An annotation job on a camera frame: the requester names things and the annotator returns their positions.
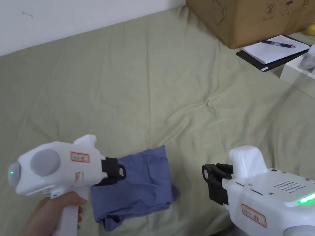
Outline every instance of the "wrinkled fabric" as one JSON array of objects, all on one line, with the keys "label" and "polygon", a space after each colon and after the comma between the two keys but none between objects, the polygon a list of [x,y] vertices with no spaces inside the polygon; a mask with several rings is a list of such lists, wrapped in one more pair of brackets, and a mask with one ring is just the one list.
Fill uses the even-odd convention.
[{"label": "wrinkled fabric", "polygon": [[167,210],[179,196],[172,185],[165,146],[118,160],[126,179],[109,186],[91,187],[95,221],[112,231],[127,218]]}]

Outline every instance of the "white plush toy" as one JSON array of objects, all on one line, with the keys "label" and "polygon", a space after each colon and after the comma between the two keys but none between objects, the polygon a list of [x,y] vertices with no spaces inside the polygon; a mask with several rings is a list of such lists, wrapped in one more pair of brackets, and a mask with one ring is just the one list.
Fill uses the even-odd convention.
[{"label": "white plush toy", "polygon": [[315,44],[311,46],[306,57],[301,61],[301,67],[304,70],[312,70],[315,68]]}]

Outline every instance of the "white box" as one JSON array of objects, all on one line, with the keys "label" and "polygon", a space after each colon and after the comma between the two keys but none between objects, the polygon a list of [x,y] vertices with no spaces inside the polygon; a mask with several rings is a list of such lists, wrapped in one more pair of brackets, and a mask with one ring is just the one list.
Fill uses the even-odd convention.
[{"label": "white box", "polygon": [[297,88],[298,90],[315,98],[315,69],[313,73],[301,68],[304,54],[285,64],[280,79]]}]

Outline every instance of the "human hand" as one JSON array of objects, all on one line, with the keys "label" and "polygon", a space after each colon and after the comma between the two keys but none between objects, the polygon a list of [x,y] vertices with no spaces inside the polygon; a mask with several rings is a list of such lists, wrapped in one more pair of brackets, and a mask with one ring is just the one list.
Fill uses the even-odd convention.
[{"label": "human hand", "polygon": [[31,214],[19,236],[50,236],[57,227],[62,210],[71,205],[79,206],[78,222],[81,222],[80,214],[83,212],[81,205],[86,203],[87,200],[75,192],[69,192],[54,199],[44,198]]}]

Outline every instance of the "umbrella symbol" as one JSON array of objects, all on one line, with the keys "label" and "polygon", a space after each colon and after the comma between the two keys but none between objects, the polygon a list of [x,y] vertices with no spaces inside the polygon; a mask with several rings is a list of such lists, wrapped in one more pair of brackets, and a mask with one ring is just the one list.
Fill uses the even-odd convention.
[{"label": "umbrella symbol", "polygon": [[293,3],[292,1],[288,1],[288,2],[286,3],[286,5],[288,6],[287,9],[286,9],[286,11],[288,10],[289,5],[291,5],[292,3]]}]

